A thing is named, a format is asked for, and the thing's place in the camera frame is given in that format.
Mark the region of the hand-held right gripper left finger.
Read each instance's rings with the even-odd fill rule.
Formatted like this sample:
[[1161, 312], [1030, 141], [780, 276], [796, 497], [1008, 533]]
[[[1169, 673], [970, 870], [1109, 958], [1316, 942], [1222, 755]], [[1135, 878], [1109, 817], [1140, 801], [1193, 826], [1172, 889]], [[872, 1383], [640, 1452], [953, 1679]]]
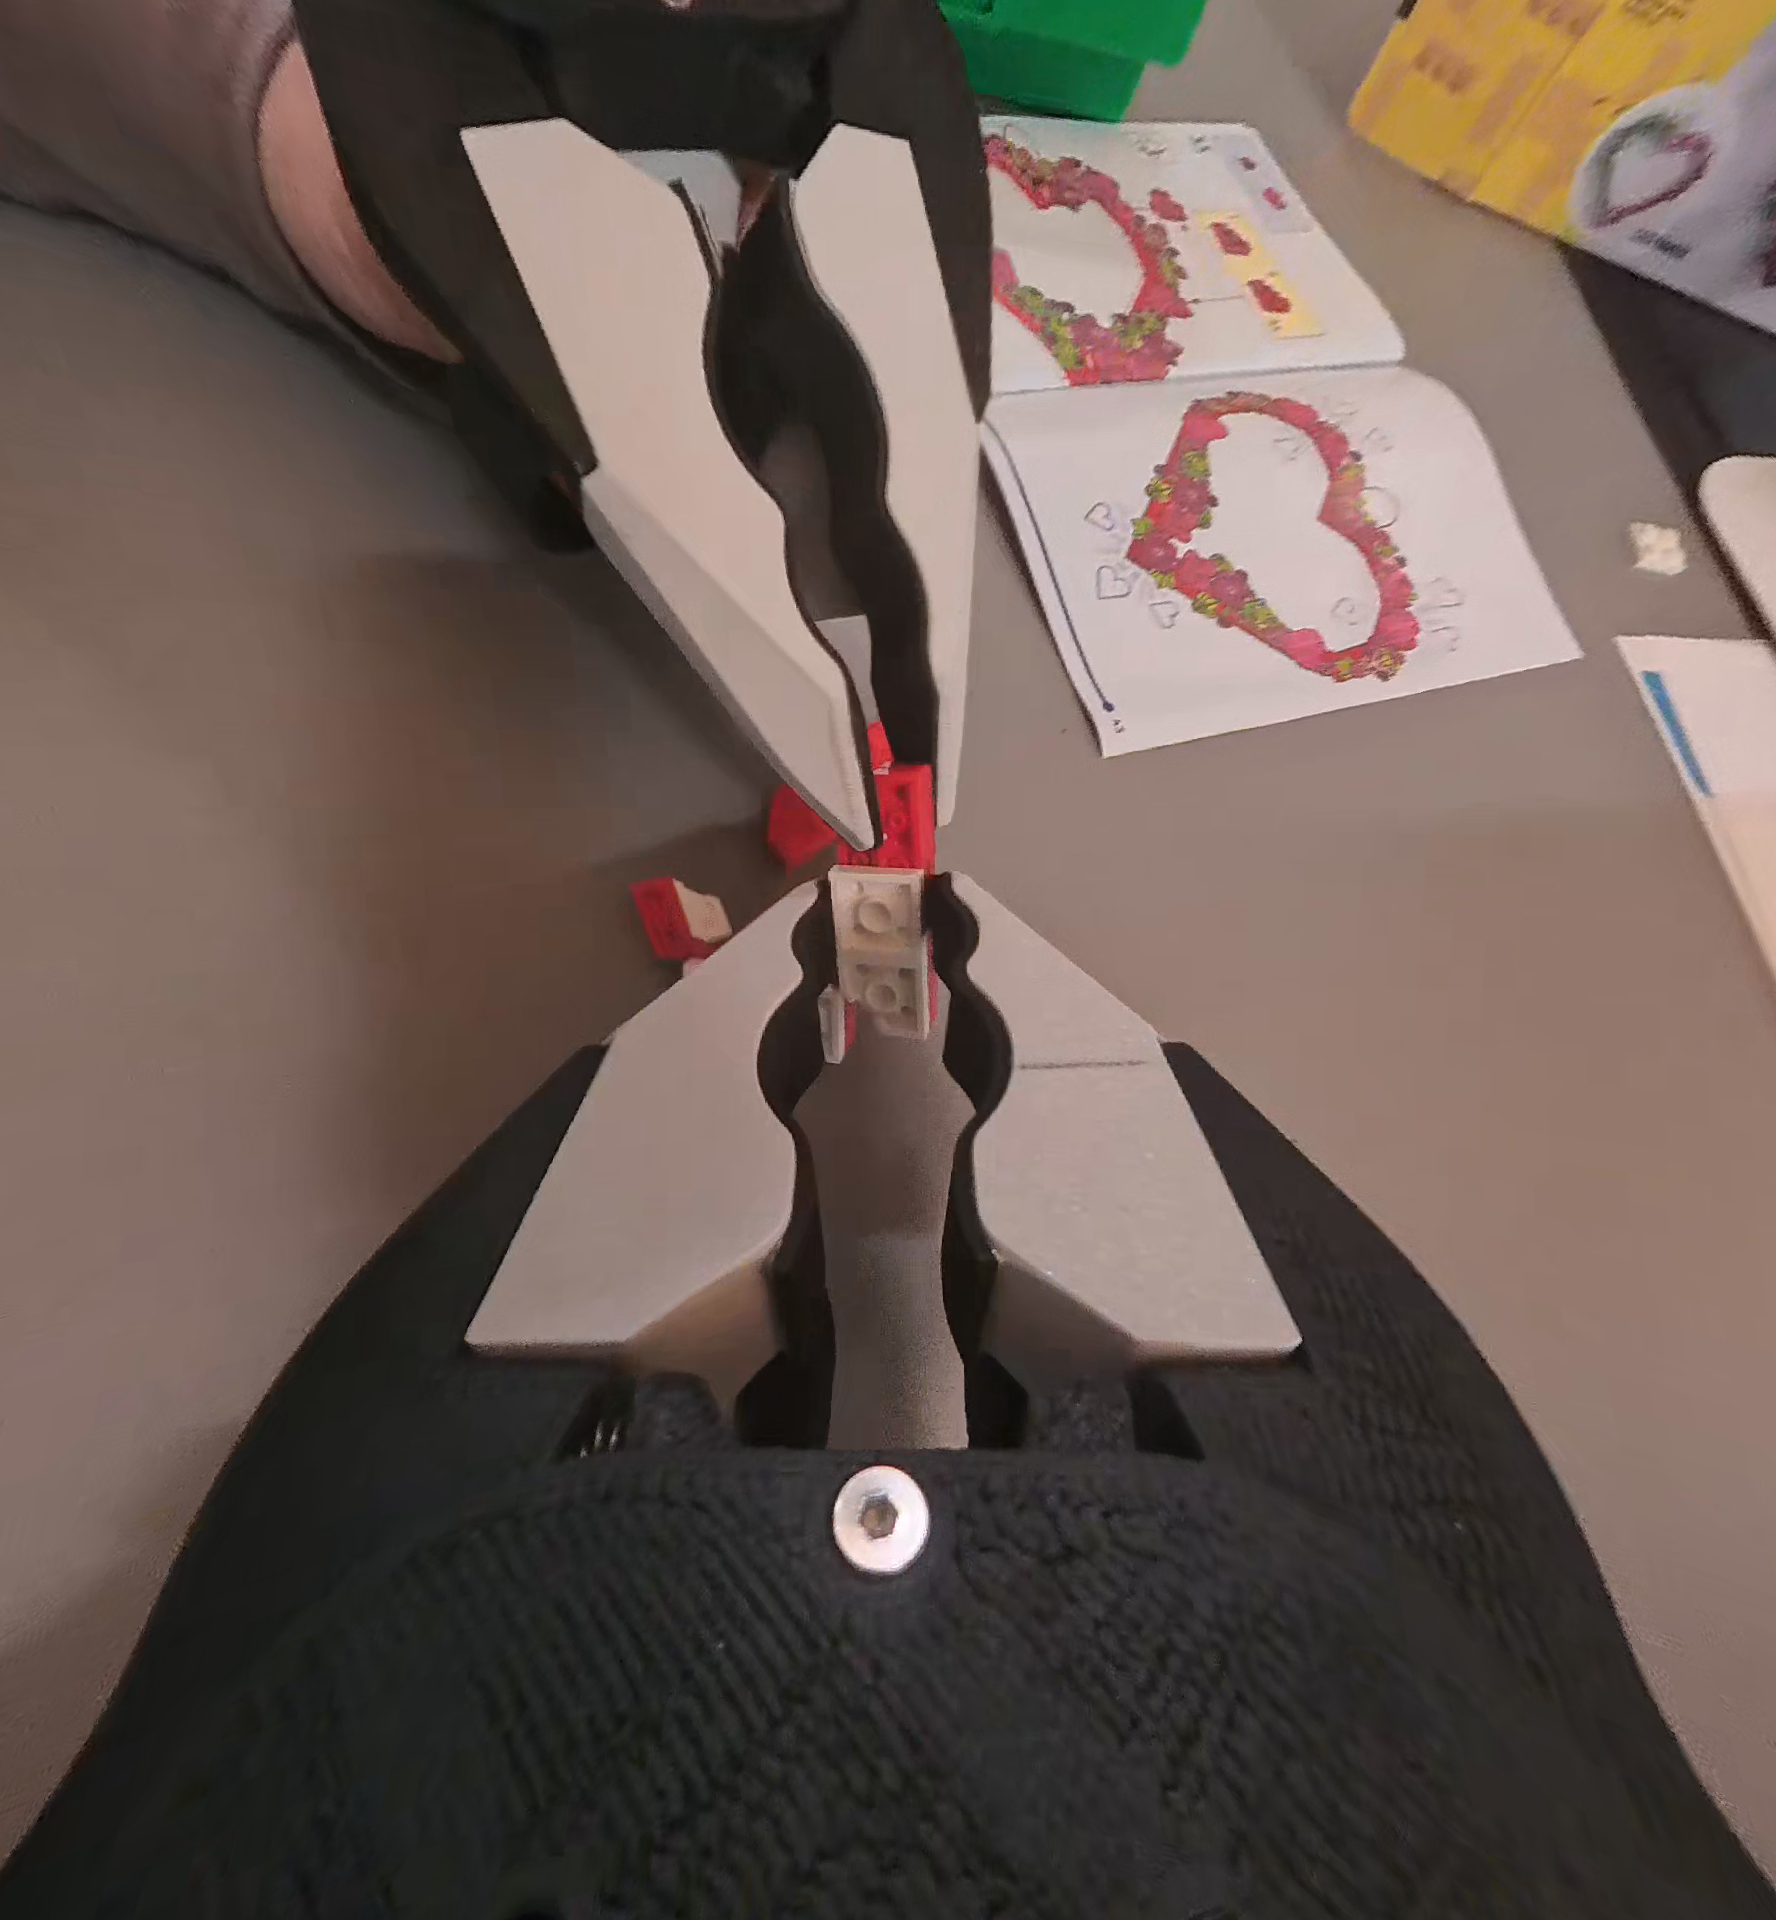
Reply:
[[825, 1069], [826, 893], [794, 889], [624, 1022], [469, 1323], [469, 1348], [687, 1373], [727, 1405], [832, 1368], [797, 1107]]

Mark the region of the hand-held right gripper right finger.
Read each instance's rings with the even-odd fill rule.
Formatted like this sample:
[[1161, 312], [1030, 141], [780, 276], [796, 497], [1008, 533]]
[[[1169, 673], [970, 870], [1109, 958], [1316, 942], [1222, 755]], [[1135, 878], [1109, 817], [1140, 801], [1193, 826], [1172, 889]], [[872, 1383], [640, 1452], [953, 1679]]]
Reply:
[[970, 1103], [941, 1236], [970, 1419], [1276, 1364], [1300, 1333], [1156, 1027], [978, 881], [930, 876], [943, 1067]]

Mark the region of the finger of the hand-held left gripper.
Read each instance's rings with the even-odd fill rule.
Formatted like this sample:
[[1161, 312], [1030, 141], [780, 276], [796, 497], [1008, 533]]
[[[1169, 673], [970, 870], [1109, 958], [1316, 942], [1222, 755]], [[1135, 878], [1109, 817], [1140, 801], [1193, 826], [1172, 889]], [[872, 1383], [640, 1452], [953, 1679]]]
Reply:
[[876, 716], [957, 799], [980, 425], [908, 141], [834, 126], [739, 247], [739, 348], [819, 449], [826, 539], [869, 622]]
[[710, 391], [711, 255], [683, 194], [564, 118], [465, 129], [461, 146], [591, 445], [594, 544], [780, 778], [873, 846], [853, 686]]

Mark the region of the red lego assembly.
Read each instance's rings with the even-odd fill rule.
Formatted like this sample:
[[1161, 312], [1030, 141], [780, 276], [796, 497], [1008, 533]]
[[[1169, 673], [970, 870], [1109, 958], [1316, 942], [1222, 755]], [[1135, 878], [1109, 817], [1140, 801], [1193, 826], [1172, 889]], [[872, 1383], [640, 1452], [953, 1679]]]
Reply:
[[937, 836], [932, 767], [895, 757], [887, 732], [879, 723], [868, 727], [868, 747], [878, 840], [869, 850], [841, 844], [836, 861], [843, 865], [932, 874]]

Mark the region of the white lego plate assembly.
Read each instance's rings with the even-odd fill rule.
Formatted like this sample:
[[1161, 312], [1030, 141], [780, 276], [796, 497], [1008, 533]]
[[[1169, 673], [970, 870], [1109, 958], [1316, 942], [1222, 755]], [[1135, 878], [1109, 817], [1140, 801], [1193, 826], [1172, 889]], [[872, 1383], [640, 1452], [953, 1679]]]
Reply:
[[843, 1063], [864, 1023], [885, 1039], [930, 1035], [937, 979], [924, 924], [927, 878], [915, 868], [830, 870], [834, 975], [816, 1001], [828, 1067]]

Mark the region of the person's left forearm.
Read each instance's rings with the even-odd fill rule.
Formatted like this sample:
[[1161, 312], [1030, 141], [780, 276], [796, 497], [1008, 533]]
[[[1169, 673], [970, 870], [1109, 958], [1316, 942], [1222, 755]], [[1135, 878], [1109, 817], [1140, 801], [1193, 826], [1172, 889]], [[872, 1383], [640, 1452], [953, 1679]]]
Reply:
[[0, 194], [80, 213], [304, 323], [326, 307], [258, 162], [286, 2], [0, 2]]

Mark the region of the red and white lego brick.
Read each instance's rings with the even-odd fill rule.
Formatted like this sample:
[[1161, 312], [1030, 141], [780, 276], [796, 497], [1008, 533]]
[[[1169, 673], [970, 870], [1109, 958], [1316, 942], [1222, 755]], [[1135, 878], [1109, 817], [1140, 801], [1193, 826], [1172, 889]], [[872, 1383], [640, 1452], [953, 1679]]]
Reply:
[[734, 935], [719, 898], [672, 876], [638, 878], [628, 893], [651, 948], [665, 962], [701, 962]]

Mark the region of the open lego instruction booklet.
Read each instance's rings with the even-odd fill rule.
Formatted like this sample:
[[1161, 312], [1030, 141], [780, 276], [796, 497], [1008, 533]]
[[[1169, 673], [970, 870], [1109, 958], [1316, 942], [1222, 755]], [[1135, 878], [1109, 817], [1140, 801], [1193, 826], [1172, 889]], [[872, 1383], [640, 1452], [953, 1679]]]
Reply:
[[981, 147], [984, 461], [1100, 755], [1580, 657], [1475, 416], [1257, 130]]

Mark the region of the yellow lego box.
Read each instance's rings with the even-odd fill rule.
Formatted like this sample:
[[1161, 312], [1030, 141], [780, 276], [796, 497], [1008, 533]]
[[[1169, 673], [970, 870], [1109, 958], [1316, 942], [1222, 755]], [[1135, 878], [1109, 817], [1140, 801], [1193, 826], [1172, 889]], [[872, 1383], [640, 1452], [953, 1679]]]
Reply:
[[1405, 4], [1348, 125], [1776, 337], [1776, 2]]

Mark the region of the person's left hand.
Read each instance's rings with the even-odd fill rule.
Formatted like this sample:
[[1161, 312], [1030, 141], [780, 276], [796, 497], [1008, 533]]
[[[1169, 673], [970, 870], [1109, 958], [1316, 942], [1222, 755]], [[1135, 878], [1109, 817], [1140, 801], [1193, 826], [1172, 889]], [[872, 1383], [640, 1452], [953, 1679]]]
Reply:
[[324, 300], [347, 323], [397, 350], [456, 365], [459, 355], [414, 310], [372, 247], [298, 39], [280, 53], [262, 95], [255, 159], [276, 228]]

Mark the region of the green plastic bin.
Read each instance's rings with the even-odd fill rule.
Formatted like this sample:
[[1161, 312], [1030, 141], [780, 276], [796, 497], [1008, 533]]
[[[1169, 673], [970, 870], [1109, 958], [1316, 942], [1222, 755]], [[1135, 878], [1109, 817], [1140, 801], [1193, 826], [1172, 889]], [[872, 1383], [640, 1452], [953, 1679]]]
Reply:
[[976, 96], [1117, 123], [1149, 65], [1181, 64], [1204, 2], [941, 2]]

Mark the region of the clear plastic bag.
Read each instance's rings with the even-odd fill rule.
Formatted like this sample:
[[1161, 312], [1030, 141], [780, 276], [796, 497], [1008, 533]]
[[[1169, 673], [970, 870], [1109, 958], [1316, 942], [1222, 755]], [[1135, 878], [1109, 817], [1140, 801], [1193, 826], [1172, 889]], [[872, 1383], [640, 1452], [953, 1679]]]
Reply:
[[1616, 649], [1776, 984], [1776, 651], [1706, 636]]

